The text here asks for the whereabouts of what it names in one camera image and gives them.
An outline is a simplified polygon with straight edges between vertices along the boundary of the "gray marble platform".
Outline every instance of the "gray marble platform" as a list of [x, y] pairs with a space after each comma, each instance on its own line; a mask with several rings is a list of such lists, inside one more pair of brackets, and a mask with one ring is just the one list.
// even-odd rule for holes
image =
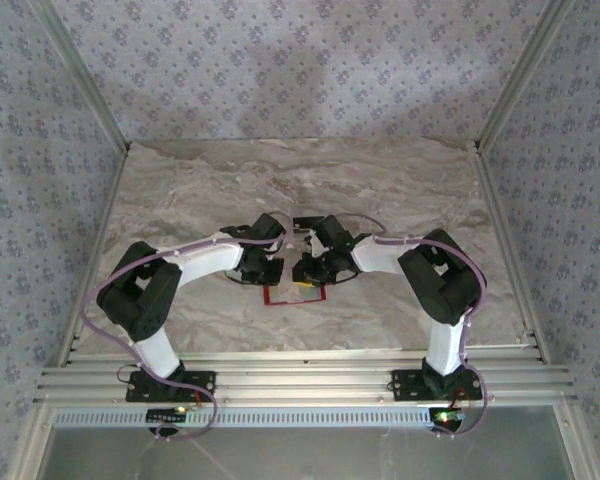
[[[106, 231], [98, 279], [127, 247], [145, 240], [172, 246], [227, 225], [252, 223], [262, 212], [362, 212], [390, 232], [450, 232], [489, 282], [471, 344], [512, 344], [523, 325], [494, 229], [481, 199], [473, 152], [423, 138], [223, 140], [134, 144]], [[364, 221], [348, 222], [370, 231]], [[299, 252], [286, 250], [294, 263]], [[90, 313], [107, 330], [97, 306]], [[365, 274], [329, 287], [321, 303], [267, 307], [262, 289], [213, 275], [178, 291], [166, 324], [179, 352], [426, 348], [428, 319], [406, 280]], [[116, 346], [85, 331], [80, 353]]]

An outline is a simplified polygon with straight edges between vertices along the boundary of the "glass panel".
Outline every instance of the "glass panel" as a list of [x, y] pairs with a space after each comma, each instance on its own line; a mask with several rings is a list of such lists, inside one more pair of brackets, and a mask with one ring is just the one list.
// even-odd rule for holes
[[40, 480], [572, 479], [550, 407], [493, 408], [466, 438], [398, 429], [216, 429], [155, 442], [138, 428], [56, 429]]

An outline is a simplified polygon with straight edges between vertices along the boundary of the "black bracket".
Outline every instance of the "black bracket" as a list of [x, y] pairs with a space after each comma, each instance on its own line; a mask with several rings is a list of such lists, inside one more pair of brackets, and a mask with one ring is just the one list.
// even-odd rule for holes
[[482, 399], [482, 388], [478, 376], [466, 369], [459, 372], [454, 381], [444, 390], [438, 392], [432, 390], [425, 383], [425, 375], [422, 370], [393, 370], [387, 388], [393, 392], [393, 399], [396, 402], [437, 400], [453, 402], [457, 399], [458, 392], [462, 390], [469, 400]]
[[[216, 389], [216, 372], [183, 371], [178, 382], [204, 388], [211, 393]], [[126, 400], [129, 403], [210, 403], [205, 395], [184, 388], [169, 388], [156, 382], [143, 370], [129, 377]]]

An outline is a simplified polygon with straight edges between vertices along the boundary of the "wire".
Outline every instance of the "wire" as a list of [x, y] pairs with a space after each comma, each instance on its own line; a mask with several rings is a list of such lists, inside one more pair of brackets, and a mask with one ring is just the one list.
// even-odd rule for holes
[[267, 255], [275, 255], [276, 253], [278, 253], [282, 249], [282, 244], [283, 243], [284, 242], [278, 242], [278, 248], [276, 248], [275, 250], [263, 250], [263, 251]]
[[136, 365], [135, 363], [127, 363], [127, 364], [125, 364], [125, 365], [122, 365], [122, 366], [121, 366], [121, 367], [118, 369], [118, 371], [116, 372], [116, 378], [118, 379], [118, 381], [119, 381], [120, 383], [126, 383], [127, 385], [130, 385], [130, 384], [131, 384], [131, 382], [128, 382], [127, 380], [122, 380], [122, 379], [120, 378], [120, 372], [122, 371], [122, 369], [123, 369], [123, 368], [127, 368], [127, 367], [137, 367], [137, 365]]
[[462, 396], [465, 397], [467, 400], [471, 400], [467, 391], [464, 388], [460, 387], [458, 390], [456, 390], [456, 396], [453, 399], [453, 402], [451, 402], [451, 405], [449, 405], [449, 409], [455, 407], [456, 402], [460, 400], [460, 394], [462, 394]]
[[237, 283], [238, 285], [255, 285], [255, 283], [252, 283], [252, 282], [245, 282], [243, 280], [238, 280], [237, 278], [233, 278], [227, 272], [224, 272], [224, 276], [227, 277], [227, 280], [231, 280], [233, 283]]
[[[293, 223], [293, 221], [289, 218], [288, 215], [286, 217], [289, 219], [289, 223]], [[185, 390], [193, 390], [194, 392], [201, 393], [202, 395], [207, 397], [209, 400], [211, 400], [211, 403], [213, 403], [213, 413], [212, 413], [211, 418], [210, 418], [209, 422], [207, 423], [207, 425], [205, 425], [204, 427], [202, 427], [199, 430], [196, 430], [194, 432], [177, 435], [173, 438], [172, 441], [188, 440], [188, 439], [199, 437], [200, 435], [203, 435], [206, 432], [208, 432], [211, 429], [212, 425], [215, 423], [216, 418], [218, 416], [218, 401], [216, 400], [216, 398], [213, 396], [213, 394], [211, 392], [209, 392], [208, 390], [206, 390], [204, 388], [198, 387], [196, 385], [187, 384], [187, 383], [174, 382], [174, 381], [168, 380], [166, 378], [162, 378], [158, 374], [156, 374], [148, 365], [146, 365], [144, 363], [144, 361], [142, 360], [140, 355], [131, 346], [127, 345], [127, 343], [123, 339], [118, 338], [114, 335], [111, 335], [110, 333], [103, 330], [102, 328], [97, 327], [91, 321], [91, 319], [89, 318], [89, 315], [87, 314], [87, 308], [89, 307], [89, 304], [96, 298], [96, 296], [98, 295], [98, 293], [101, 290], [106, 288], [109, 284], [113, 283], [116, 279], [120, 278], [125, 273], [130, 272], [134, 268], [139, 267], [141, 265], [145, 265], [147, 263], [153, 262], [154, 260], [157, 260], [159, 258], [164, 258], [164, 257], [168, 257], [168, 256], [179, 256], [179, 255], [183, 255], [183, 254], [186, 254], [189, 252], [195, 252], [196, 250], [200, 250], [202, 248], [211, 247], [214, 245], [231, 245], [231, 244], [240, 244], [240, 243], [247, 243], [247, 244], [251, 244], [251, 245], [270, 245], [271, 243], [275, 243], [278, 241], [282, 241], [282, 240], [291, 238], [291, 235], [293, 235], [293, 230], [286, 231], [285, 233], [278, 236], [277, 238], [268, 239], [268, 240], [249, 240], [249, 239], [243, 239], [243, 238], [213, 238], [213, 239], [193, 242], [188, 245], [179, 247], [178, 249], [164, 250], [162, 252], [154, 253], [153, 255], [149, 255], [147, 257], [143, 257], [138, 260], [135, 260], [135, 261], [129, 263], [128, 265], [125, 265], [121, 269], [116, 270], [107, 279], [105, 279], [101, 283], [97, 284], [93, 289], [91, 289], [89, 292], [87, 292], [87, 294], [84, 296], [84, 299], [82, 300], [82, 304], [80, 305], [80, 318], [82, 319], [82, 322], [84, 323], [84, 325], [87, 328], [89, 328], [96, 334], [98, 334], [104, 338], [107, 338], [110, 341], [112, 341], [113, 343], [117, 344], [120, 348], [122, 348], [125, 352], [127, 352], [134, 359], [134, 361], [137, 363], [137, 365], [140, 368], [142, 368], [147, 373], [147, 375], [149, 375], [155, 381], [162, 383], [164, 385], [168, 385], [170, 387], [183, 388]]]
[[480, 297], [478, 298], [478, 301], [476, 302], [475, 306], [470, 308], [465, 313], [464, 324], [462, 325], [462, 333], [460, 335], [460, 348], [459, 348], [459, 352], [458, 352], [458, 357], [459, 357], [459, 360], [460, 360], [460, 363], [462, 364], [462, 366], [464, 368], [466, 368], [467, 370], [473, 372], [473, 374], [478, 378], [478, 381], [480, 382], [480, 387], [482, 388], [482, 399], [483, 399], [482, 409], [480, 410], [480, 415], [479, 415], [478, 419], [475, 421], [475, 423], [473, 425], [471, 425], [469, 428], [462, 430], [459, 433], [454, 433], [443, 427], [436, 427], [436, 429], [438, 431], [443, 432], [447, 435], [451, 435], [451, 436], [466, 435], [467, 433], [475, 430], [478, 427], [478, 425], [480, 425], [482, 423], [485, 412], [487, 410], [487, 405], [489, 403], [489, 392], [487, 389], [487, 384], [484, 381], [484, 377], [482, 376], [482, 374], [480, 373], [480, 371], [477, 368], [475, 368], [473, 365], [469, 365], [469, 363], [467, 362], [467, 353], [466, 353], [467, 337], [469, 335], [469, 328], [471, 327], [471, 318], [483, 307], [484, 302], [487, 298], [487, 284], [485, 283], [484, 277], [482, 276], [482, 272], [480, 271], [478, 266], [473, 262], [473, 260], [471, 260], [463, 252], [447, 245], [446, 243], [442, 243], [437, 240], [430, 240], [428, 238], [388, 239], [388, 238], [380, 238], [378, 236], [374, 236], [374, 241], [378, 245], [387, 245], [387, 246], [428, 245], [431, 247], [440, 248], [441, 250], [444, 250], [444, 251], [456, 256], [457, 258], [462, 260], [464, 263], [466, 263], [467, 266], [471, 269], [471, 271], [473, 272], [473, 274], [476, 276], [476, 278], [478, 280], [478, 284], [480, 285]]
[[350, 277], [344, 278], [342, 280], [337, 280], [335, 282], [333, 282], [331, 285], [340, 285], [341, 283], [347, 283], [350, 280], [353, 280], [354, 278], [356, 278], [358, 275], [360, 275], [360, 273], [356, 272], [353, 275], [351, 275]]
[[384, 235], [385, 233], [387, 233], [387, 227], [385, 227], [382, 223], [380, 223], [379, 220], [376, 220], [375, 218], [370, 217], [369, 215], [365, 215], [363, 213], [337, 213], [334, 215], [334, 217], [336, 217], [336, 218], [345, 218], [345, 217], [364, 218], [365, 220], [369, 220], [371, 223], [375, 223], [378, 227], [381, 228], [381, 231], [376, 232], [376, 235]]

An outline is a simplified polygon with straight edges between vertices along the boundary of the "floral wallpaper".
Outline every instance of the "floral wallpaper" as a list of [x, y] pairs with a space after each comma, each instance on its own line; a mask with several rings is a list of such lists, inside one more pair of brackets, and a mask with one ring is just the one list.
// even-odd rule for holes
[[57, 0], [128, 140], [475, 138], [546, 0]]
[[577, 0], [488, 159], [600, 450], [600, 0]]
[[118, 158], [28, 4], [0, 2], [0, 478]]

